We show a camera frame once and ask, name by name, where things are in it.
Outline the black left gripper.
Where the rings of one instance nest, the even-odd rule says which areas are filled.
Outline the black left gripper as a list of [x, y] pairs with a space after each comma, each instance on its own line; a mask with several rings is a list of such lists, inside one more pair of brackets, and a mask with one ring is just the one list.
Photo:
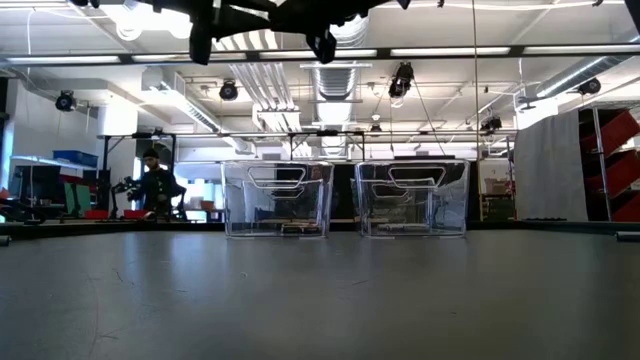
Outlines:
[[337, 40], [328, 29], [368, 12], [390, 0], [149, 0], [159, 13], [165, 9], [189, 16], [192, 23], [189, 55], [207, 65], [212, 38], [269, 29], [307, 34], [306, 41], [321, 64], [335, 58]]

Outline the clear plastic bin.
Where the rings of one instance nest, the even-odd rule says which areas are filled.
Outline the clear plastic bin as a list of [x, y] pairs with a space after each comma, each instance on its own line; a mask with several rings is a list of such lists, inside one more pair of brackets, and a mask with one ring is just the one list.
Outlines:
[[[366, 237], [461, 237], [466, 232], [470, 164], [401, 159], [355, 166], [360, 231]], [[394, 234], [384, 224], [424, 224], [428, 234]]]
[[[325, 237], [334, 165], [324, 161], [227, 161], [221, 164], [229, 237]], [[284, 224], [316, 224], [321, 236], [283, 236]]]

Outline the white ceiling pipe bundle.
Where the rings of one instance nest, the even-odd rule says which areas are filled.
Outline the white ceiling pipe bundle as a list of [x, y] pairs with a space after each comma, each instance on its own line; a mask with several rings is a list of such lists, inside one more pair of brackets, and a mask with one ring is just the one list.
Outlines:
[[[213, 43], [217, 51], [278, 50], [271, 30], [256, 30], [222, 38]], [[294, 103], [283, 65], [279, 62], [240, 63], [231, 72], [253, 101], [253, 122], [267, 132], [294, 132], [301, 129], [300, 110]]]

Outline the person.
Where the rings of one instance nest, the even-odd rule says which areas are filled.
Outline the person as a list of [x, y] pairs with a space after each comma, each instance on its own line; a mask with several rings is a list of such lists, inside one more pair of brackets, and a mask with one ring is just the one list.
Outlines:
[[116, 196], [125, 193], [129, 202], [143, 202], [143, 214], [140, 220], [157, 220], [165, 218], [167, 221], [173, 218], [172, 200], [179, 198], [177, 219], [187, 220], [184, 209], [184, 197], [186, 188], [179, 185], [174, 174], [160, 165], [160, 157], [154, 148], [148, 148], [143, 153], [144, 165], [148, 168], [137, 180], [128, 176], [110, 189], [113, 208], [110, 217], [115, 219], [118, 216]]

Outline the blue storage bin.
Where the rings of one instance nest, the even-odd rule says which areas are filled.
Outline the blue storage bin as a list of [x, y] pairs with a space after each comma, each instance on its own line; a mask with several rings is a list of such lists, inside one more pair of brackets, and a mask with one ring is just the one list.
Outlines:
[[79, 150], [53, 150], [54, 159], [61, 159], [70, 163], [96, 168], [99, 157]]

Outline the black table mat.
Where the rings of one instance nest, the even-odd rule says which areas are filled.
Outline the black table mat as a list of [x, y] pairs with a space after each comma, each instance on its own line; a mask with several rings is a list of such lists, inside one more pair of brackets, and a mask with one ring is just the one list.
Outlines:
[[0, 360], [640, 360], [640, 244], [600, 234], [0, 248]]

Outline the black computer monitor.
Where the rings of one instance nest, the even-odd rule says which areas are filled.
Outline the black computer monitor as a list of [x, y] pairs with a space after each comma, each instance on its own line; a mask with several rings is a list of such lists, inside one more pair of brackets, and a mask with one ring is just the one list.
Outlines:
[[10, 194], [22, 201], [50, 200], [59, 202], [64, 197], [59, 166], [17, 165], [10, 181]]

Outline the cardboard box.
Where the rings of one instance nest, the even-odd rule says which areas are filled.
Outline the cardboard box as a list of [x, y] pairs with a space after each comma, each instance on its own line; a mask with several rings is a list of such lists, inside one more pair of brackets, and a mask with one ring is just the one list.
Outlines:
[[502, 178], [502, 179], [485, 178], [483, 180], [482, 192], [484, 195], [490, 195], [490, 196], [510, 195], [511, 194], [510, 185], [511, 185], [511, 182], [506, 178]]

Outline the grey curtain partition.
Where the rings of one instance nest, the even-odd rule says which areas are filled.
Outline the grey curtain partition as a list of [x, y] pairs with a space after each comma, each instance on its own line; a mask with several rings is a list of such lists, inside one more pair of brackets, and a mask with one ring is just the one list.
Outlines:
[[588, 220], [577, 110], [518, 131], [513, 160], [519, 219]]

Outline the metal shelf rack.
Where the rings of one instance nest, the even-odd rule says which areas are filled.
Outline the metal shelf rack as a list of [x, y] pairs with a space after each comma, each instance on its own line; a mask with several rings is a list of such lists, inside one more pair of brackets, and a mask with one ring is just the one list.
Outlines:
[[[611, 201], [614, 198], [610, 198], [608, 195], [607, 177], [605, 172], [605, 159], [607, 157], [605, 157], [603, 154], [603, 145], [601, 142], [601, 133], [600, 133], [600, 124], [599, 124], [599, 115], [598, 115], [598, 111], [604, 110], [604, 109], [602, 108], [586, 109], [586, 110], [581, 110], [579, 112], [579, 145], [580, 145], [581, 160], [582, 160], [582, 170], [583, 170], [583, 166], [586, 163], [592, 161], [596, 157], [599, 157], [600, 164], [601, 164], [602, 180], [604, 182], [603, 192], [589, 192], [585, 188], [586, 209], [587, 209], [588, 219], [591, 221], [614, 222], [612, 220], [612, 205], [611, 205]], [[613, 153], [627, 151], [627, 150], [634, 150], [637, 152], [637, 156], [640, 158], [640, 150], [637, 150], [634, 148], [625, 149], [623, 147], [624, 145], [622, 145]], [[640, 184], [640, 179], [636, 180], [626, 191], [640, 191], [640, 189], [633, 188], [633, 185], [636, 183]]]

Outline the red storage bin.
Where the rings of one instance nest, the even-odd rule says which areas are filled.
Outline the red storage bin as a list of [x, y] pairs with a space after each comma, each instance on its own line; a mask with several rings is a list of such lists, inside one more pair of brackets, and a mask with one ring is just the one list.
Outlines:
[[628, 109], [604, 109], [598, 115], [605, 157], [640, 133], [640, 124]]
[[614, 222], [640, 223], [640, 191], [626, 191], [611, 201]]
[[[605, 159], [607, 189], [610, 198], [615, 198], [640, 179], [640, 158], [634, 150], [611, 154]], [[603, 192], [604, 182], [599, 157], [583, 166], [585, 188], [589, 192]]]

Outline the silver ventilation duct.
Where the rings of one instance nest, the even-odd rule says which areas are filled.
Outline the silver ventilation duct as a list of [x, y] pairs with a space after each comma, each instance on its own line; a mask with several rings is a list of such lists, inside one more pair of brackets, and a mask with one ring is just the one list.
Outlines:
[[[338, 47], [360, 48], [364, 46], [369, 25], [368, 18], [356, 16], [342, 26], [332, 25], [330, 31]], [[345, 131], [353, 124], [352, 115], [356, 100], [360, 64], [356, 61], [337, 61], [310, 70], [313, 85], [312, 124], [317, 130]], [[344, 158], [347, 138], [343, 135], [315, 137], [300, 146], [301, 155], [307, 158]]]

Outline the slanted silver duct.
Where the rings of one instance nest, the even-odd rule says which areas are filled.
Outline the slanted silver duct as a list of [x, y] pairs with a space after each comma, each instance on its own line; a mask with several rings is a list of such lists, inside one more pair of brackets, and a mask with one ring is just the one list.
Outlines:
[[538, 84], [531, 94], [520, 96], [519, 103], [532, 103], [552, 98], [596, 78], [599, 74], [631, 59], [630, 55], [584, 58]]

